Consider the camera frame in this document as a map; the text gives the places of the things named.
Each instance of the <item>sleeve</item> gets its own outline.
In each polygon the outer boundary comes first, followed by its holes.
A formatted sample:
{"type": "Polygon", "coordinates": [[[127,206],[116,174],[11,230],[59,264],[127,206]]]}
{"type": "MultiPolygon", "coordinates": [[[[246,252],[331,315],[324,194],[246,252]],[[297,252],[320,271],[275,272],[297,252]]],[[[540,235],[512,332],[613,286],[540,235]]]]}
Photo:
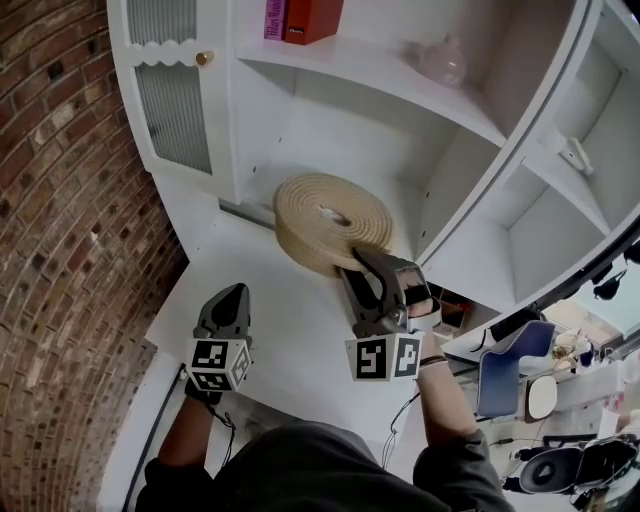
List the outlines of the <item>sleeve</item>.
{"type": "Polygon", "coordinates": [[[413,483],[454,511],[514,512],[489,461],[484,434],[427,447],[418,457],[413,483]]]}
{"type": "Polygon", "coordinates": [[[138,495],[136,512],[198,510],[212,502],[213,479],[202,467],[174,468],[153,459],[144,476],[147,485],[138,495]]]}

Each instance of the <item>black glove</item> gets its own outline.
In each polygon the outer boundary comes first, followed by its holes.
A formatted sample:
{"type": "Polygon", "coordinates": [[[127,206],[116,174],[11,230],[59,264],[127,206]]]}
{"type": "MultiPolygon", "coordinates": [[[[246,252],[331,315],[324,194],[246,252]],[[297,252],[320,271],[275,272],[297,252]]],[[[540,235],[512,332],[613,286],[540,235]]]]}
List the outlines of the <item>black glove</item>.
{"type": "Polygon", "coordinates": [[[222,398],[222,393],[219,391],[200,391],[196,388],[195,384],[189,377],[189,381],[184,388],[184,394],[190,396],[191,398],[195,398],[199,402],[202,402],[207,406],[207,409],[211,409],[211,407],[218,405],[220,403],[220,399],[222,398]]]}

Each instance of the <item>pink glass object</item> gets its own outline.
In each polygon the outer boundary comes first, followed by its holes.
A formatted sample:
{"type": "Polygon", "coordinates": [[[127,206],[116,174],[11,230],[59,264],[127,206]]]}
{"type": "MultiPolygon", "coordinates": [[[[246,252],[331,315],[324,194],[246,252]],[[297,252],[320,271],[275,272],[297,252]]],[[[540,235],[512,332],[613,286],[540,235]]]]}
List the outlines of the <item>pink glass object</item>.
{"type": "Polygon", "coordinates": [[[460,51],[460,40],[447,36],[444,42],[427,48],[418,71],[429,80],[457,89],[467,74],[467,62],[460,51]]]}

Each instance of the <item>cabinet door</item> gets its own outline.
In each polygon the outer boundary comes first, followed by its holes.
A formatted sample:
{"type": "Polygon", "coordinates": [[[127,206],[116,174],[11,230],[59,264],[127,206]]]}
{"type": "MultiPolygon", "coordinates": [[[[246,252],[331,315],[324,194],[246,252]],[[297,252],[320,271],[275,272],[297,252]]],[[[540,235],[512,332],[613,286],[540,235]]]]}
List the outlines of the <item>cabinet door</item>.
{"type": "Polygon", "coordinates": [[[118,82],[145,168],[237,202],[227,3],[113,0],[108,14],[118,82]]]}

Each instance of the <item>brick wall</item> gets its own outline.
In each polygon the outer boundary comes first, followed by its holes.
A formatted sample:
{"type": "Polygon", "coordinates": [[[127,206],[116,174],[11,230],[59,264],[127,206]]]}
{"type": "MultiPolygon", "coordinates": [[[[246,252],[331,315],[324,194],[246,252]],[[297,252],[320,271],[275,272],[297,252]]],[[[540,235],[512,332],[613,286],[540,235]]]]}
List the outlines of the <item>brick wall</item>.
{"type": "Polygon", "coordinates": [[[0,42],[0,501],[91,510],[186,259],[131,137],[104,1],[1,0],[0,42]]]}

